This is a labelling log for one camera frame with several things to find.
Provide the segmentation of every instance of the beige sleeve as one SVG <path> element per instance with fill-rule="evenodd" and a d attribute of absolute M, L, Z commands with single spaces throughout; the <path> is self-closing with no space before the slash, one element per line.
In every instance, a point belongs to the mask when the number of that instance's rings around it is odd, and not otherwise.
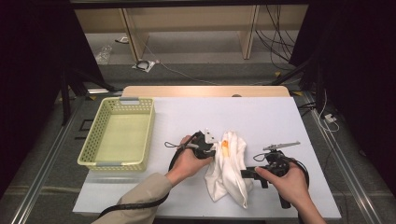
<path fill-rule="evenodd" d="M 160 174 L 150 175 L 143 182 L 124 194 L 119 203 L 149 203 L 164 197 L 171 190 L 172 185 L 169 180 Z M 136 209 L 136 210 L 120 210 L 107 213 L 101 218 L 94 221 L 94 224 L 147 224 L 152 223 L 157 212 L 157 207 Z"/>

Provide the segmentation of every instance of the white table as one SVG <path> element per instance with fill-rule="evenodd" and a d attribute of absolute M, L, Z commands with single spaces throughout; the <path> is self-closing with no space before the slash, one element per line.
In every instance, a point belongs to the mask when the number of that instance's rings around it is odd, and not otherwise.
<path fill-rule="evenodd" d="M 327 219 L 341 218 L 318 159 L 291 97 L 155 97 L 156 119 L 151 139 L 148 169 L 144 173 L 98 173 L 90 171 L 78 196 L 74 212 L 98 214 L 113 205 L 126 191 L 153 172 L 165 174 L 178 144 L 186 134 L 208 128 L 218 139 L 226 131 L 237 131 L 247 142 L 246 166 L 264 165 L 253 156 L 272 144 L 301 142 L 284 148 L 288 157 L 301 161 L 310 174 L 310 194 Z M 269 219 L 297 217 L 294 208 L 282 209 L 276 189 L 262 189 L 260 181 L 248 195 L 247 209 L 227 195 L 216 203 L 205 186 L 206 168 L 174 189 L 157 217 Z"/>

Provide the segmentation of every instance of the crumpled white towel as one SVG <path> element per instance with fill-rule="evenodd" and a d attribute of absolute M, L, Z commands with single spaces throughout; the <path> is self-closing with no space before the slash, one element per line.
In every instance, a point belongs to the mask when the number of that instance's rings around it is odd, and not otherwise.
<path fill-rule="evenodd" d="M 230 193 L 239 205 L 248 208 L 248 192 L 253 188 L 253 183 L 251 179 L 241 176 L 241 170 L 246 170 L 246 146 L 236 132 L 226 132 L 217 144 L 215 159 L 209 164 L 205 175 L 206 186 L 214 202 Z"/>

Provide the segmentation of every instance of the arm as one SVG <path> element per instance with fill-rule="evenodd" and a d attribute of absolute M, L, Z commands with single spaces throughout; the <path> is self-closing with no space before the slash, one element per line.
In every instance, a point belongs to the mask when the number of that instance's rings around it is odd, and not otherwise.
<path fill-rule="evenodd" d="M 290 162 L 288 173 L 282 177 L 273 175 L 260 167 L 256 167 L 256 172 L 271 182 L 282 198 L 290 202 L 297 209 L 305 224 L 326 223 L 312 202 L 304 173 L 297 165 Z"/>
<path fill-rule="evenodd" d="M 186 136 L 181 143 L 187 141 L 190 137 Z M 184 179 L 195 175 L 201 168 L 211 162 L 211 158 L 198 160 L 191 149 L 185 149 L 178 156 L 173 168 L 166 174 L 150 175 L 143 182 L 123 195 L 120 203 L 148 203 L 163 198 L 172 187 Z M 97 219 L 94 224 L 117 224 L 117 223 L 152 223 L 157 212 L 157 207 L 138 209 L 138 210 L 120 210 L 110 212 Z"/>

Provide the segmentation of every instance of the yellow-green plastic basket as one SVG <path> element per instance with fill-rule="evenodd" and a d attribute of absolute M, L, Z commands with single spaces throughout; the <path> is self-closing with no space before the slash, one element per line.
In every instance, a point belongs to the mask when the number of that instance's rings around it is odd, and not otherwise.
<path fill-rule="evenodd" d="M 145 171 L 154 119 L 152 98 L 104 99 L 78 164 L 99 171 Z"/>

